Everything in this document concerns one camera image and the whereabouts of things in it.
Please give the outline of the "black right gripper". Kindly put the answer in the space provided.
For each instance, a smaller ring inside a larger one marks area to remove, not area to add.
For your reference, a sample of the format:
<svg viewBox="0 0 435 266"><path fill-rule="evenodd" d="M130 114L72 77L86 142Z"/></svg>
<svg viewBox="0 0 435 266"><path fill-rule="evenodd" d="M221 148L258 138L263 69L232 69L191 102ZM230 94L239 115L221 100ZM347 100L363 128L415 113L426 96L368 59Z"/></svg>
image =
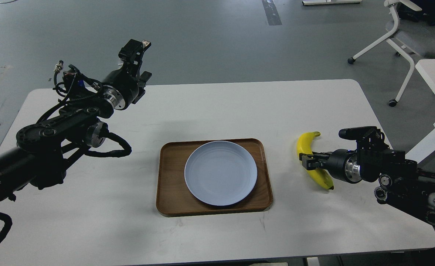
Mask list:
<svg viewBox="0 0 435 266"><path fill-rule="evenodd" d="M331 177L350 184L359 182L356 154L353 150L337 149L332 153L299 153L302 166L307 171L326 169Z"/></svg>

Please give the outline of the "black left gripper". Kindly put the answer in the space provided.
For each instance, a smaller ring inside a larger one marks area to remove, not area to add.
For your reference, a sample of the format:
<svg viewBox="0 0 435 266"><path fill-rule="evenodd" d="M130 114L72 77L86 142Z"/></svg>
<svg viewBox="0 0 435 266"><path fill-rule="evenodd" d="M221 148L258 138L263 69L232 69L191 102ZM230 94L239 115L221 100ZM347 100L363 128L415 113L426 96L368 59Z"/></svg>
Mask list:
<svg viewBox="0 0 435 266"><path fill-rule="evenodd" d="M104 97L116 110L125 110L130 104L136 104L144 95L147 82L152 73L144 71L140 77L129 72L139 72L143 62L144 53L151 47L148 40L130 39L118 53L123 62L121 69L112 71L101 81L104 88Z"/></svg>

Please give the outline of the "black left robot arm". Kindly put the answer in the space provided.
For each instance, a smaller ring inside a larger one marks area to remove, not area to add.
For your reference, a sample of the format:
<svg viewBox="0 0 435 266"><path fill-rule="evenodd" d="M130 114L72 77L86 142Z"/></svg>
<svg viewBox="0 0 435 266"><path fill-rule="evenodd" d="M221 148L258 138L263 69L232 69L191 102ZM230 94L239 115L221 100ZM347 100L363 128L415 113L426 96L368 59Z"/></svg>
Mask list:
<svg viewBox="0 0 435 266"><path fill-rule="evenodd" d="M16 133L16 146L0 155L0 202L16 200L15 192L27 184L44 189L62 184L66 171L82 156L121 158L131 154L130 144L109 131L100 118L110 118L115 110L125 110L145 94L152 74L140 73L147 40L129 40L118 53L122 66L102 81L82 74L69 65L62 82L63 61L54 69L54 91L62 98L38 121ZM13 225L8 214L0 212L4 226L0 244Z"/></svg>

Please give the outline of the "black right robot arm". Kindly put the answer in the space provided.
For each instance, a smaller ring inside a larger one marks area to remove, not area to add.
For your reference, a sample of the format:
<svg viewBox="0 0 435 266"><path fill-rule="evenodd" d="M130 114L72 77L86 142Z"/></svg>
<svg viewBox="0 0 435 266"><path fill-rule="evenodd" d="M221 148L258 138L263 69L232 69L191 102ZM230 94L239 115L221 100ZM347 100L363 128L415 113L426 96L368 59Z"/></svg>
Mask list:
<svg viewBox="0 0 435 266"><path fill-rule="evenodd" d="M391 149L379 128L341 129L339 137L355 141L354 150L317 153L311 144L319 135L316 131L303 133L296 143L297 156L315 183L332 190L334 179L350 184L377 181L374 195L379 204L435 226L435 173L418 168L416 161L405 158L403 150Z"/></svg>

